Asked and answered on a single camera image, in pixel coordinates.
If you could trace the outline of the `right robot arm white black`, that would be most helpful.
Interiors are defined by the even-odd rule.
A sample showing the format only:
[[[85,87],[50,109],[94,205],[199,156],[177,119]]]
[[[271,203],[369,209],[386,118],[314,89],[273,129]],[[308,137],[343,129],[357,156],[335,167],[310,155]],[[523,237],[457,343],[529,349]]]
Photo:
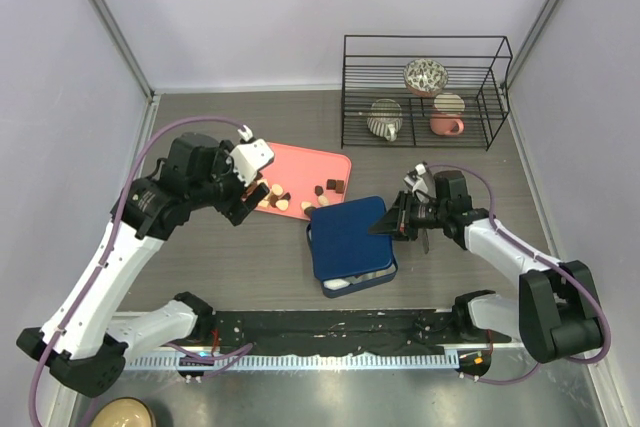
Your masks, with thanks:
[[[417,165],[370,233],[413,241],[422,231],[439,230],[516,287],[514,300],[493,291],[458,297],[451,327],[460,340],[475,341],[486,331],[501,333],[522,342],[540,364],[604,358],[611,330],[589,267],[542,253],[498,221],[492,206],[475,207],[467,187],[469,173],[448,165],[438,172]]]

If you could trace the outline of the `dark blue box lid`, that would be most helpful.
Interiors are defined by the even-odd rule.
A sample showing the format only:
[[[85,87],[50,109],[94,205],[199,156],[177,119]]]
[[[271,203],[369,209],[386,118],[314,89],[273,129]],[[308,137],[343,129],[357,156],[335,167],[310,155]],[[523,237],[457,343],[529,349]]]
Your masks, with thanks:
[[[394,265],[391,238],[369,233],[385,213],[385,202],[379,196],[316,209],[308,225],[314,276],[329,281]]]

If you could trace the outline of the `dark blue box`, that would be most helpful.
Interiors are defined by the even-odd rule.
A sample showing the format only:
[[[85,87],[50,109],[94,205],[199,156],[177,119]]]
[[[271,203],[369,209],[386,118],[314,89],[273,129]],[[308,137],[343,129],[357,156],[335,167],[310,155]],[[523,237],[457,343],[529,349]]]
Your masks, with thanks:
[[[323,295],[337,298],[388,283],[398,271],[391,238],[370,235],[368,226],[348,224],[335,231],[313,230],[306,227],[306,239],[311,253],[314,278],[319,282]],[[323,282],[342,278],[350,287],[331,291]]]

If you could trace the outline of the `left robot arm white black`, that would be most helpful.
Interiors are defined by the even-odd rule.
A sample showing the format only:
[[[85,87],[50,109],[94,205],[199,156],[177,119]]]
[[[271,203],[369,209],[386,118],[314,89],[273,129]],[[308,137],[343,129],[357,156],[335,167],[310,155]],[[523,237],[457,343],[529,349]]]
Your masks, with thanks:
[[[205,344],[215,314],[190,292],[124,324],[113,317],[142,268],[192,212],[212,207],[241,224],[266,197],[267,188],[252,183],[274,159],[262,139],[233,144],[198,133],[174,139],[167,157],[133,180],[125,200],[113,206],[103,239],[64,304],[44,326],[24,329],[18,347],[65,387],[96,398],[149,351],[177,340]]]

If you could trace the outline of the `pink plastic tray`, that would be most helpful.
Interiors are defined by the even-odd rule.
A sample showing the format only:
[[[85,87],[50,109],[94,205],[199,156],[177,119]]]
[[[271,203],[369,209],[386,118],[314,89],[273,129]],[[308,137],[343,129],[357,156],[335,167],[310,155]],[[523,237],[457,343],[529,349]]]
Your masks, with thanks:
[[[330,204],[346,200],[351,173],[351,160],[342,154],[270,142],[275,160],[262,172],[270,193],[256,210],[262,213],[307,220],[303,210],[313,205],[323,207],[318,197],[324,195]],[[288,200],[289,207],[280,211],[279,200]]]

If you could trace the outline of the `metal tongs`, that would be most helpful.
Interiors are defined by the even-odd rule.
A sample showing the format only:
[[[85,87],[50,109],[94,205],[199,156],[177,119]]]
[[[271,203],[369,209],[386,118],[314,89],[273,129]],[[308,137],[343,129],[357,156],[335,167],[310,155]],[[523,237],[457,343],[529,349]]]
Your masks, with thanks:
[[[420,189],[420,196],[423,202],[428,202],[430,194],[433,194],[435,191],[435,181],[434,175],[430,169],[426,169],[425,173],[422,175],[422,188]],[[420,231],[420,238],[422,243],[422,248],[425,254],[429,253],[430,250],[430,241],[429,234],[426,228],[422,228]]]

